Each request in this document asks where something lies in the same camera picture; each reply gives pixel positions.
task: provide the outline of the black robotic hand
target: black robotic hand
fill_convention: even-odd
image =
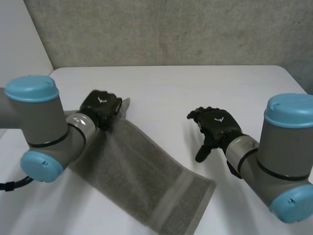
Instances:
[[[106,91],[92,91],[80,107],[80,113],[92,119],[96,127],[108,130],[113,117],[117,115],[122,105],[122,99]]]
[[[199,107],[192,111],[187,118],[193,119],[198,124],[200,131],[204,133],[204,143],[196,155],[198,163],[203,162],[214,148],[221,148],[225,153],[230,142],[244,135],[236,120],[226,110]],[[241,178],[229,162],[227,165],[232,174]]]

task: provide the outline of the black cable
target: black cable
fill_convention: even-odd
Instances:
[[[0,184],[0,190],[4,190],[6,192],[13,191],[16,188],[20,188],[25,185],[28,185],[32,181],[33,181],[32,178],[30,178],[29,176],[26,176],[24,179],[21,179],[17,182],[12,181],[12,182],[7,182],[5,184]]]

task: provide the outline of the black ring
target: black ring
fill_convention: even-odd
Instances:
[[[275,178],[281,179],[281,180],[289,180],[289,181],[301,181],[301,180],[306,180],[308,179],[310,174],[304,175],[304,176],[288,176],[288,175],[281,175],[281,174],[277,174],[267,168],[265,168],[265,166],[263,166],[259,160],[257,159],[257,164],[260,167],[260,169],[262,169],[262,171],[264,171],[266,174],[273,176]]]
[[[237,171],[238,171],[239,174],[240,174],[241,166],[243,165],[245,159],[246,159],[247,157],[249,157],[252,153],[257,152],[258,150],[259,150],[259,148],[254,148],[254,149],[250,150],[249,152],[247,152],[247,153],[240,159],[240,161],[239,161],[239,163],[238,163],[238,166],[237,166]]]
[[[50,141],[50,142],[46,142],[46,143],[29,143],[29,142],[27,142],[27,143],[28,143],[28,145],[30,147],[33,147],[33,148],[45,148],[45,147],[49,147],[51,145],[55,145],[55,144],[65,140],[67,138],[67,136],[68,136],[68,133],[69,133],[69,131],[68,131],[68,128],[67,128],[67,132],[64,135],[62,135],[60,138],[55,140],[55,141]]]
[[[82,135],[82,137],[83,137],[83,139],[84,139],[84,145],[86,145],[86,136],[85,136],[84,132],[82,132],[81,129],[79,129],[77,126],[75,126],[75,125],[72,124],[72,123],[68,123],[68,125],[71,126],[71,127],[73,127],[76,131],[78,131],[78,132]]]

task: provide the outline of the light blue joint cap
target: light blue joint cap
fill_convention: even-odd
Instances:
[[[313,185],[301,185],[280,194],[272,201],[269,211],[285,223],[309,218],[313,214]]]
[[[4,92],[13,100],[28,103],[47,102],[59,95],[54,80],[45,75],[15,78],[6,84]]]
[[[20,163],[26,175],[40,182],[53,182],[63,172],[57,160],[37,151],[25,152]]]
[[[264,119],[284,128],[313,127],[313,95],[279,94],[268,101]]]

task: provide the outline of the gray cylindrical joint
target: gray cylindrical joint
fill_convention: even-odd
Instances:
[[[307,178],[313,165],[313,96],[279,94],[268,101],[260,140],[260,167]]]
[[[68,126],[55,82],[48,76],[30,75],[10,81],[5,94],[19,117],[29,145],[65,138]]]
[[[20,120],[17,112],[4,93],[4,88],[0,88],[0,129],[18,129],[19,125]]]
[[[313,165],[313,128],[291,129],[263,123],[258,161],[288,177],[309,175]]]

